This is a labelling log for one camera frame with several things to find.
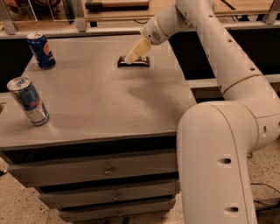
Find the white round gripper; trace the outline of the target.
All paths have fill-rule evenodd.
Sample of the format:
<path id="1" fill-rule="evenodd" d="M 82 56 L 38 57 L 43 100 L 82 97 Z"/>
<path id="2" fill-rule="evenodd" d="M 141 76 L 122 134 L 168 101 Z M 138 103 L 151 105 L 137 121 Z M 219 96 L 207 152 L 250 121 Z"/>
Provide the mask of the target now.
<path id="1" fill-rule="evenodd" d="M 169 37 L 162 31 L 158 23 L 158 17 L 152 17 L 140 30 L 145 38 L 141 38 L 131 49 L 124 61 L 132 64 L 138 58 L 144 56 L 150 49 L 151 44 L 158 46 L 164 43 Z"/>

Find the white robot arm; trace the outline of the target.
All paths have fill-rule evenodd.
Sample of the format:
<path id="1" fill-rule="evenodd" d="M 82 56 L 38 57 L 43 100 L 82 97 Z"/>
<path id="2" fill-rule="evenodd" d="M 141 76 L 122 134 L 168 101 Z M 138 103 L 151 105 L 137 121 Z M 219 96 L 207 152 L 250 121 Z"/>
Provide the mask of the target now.
<path id="1" fill-rule="evenodd" d="M 222 93 L 189 108 L 177 132 L 185 224 L 257 224 L 247 155 L 280 134 L 280 100 L 214 15 L 211 0 L 176 0 L 142 28 L 127 63 L 193 27 Z"/>

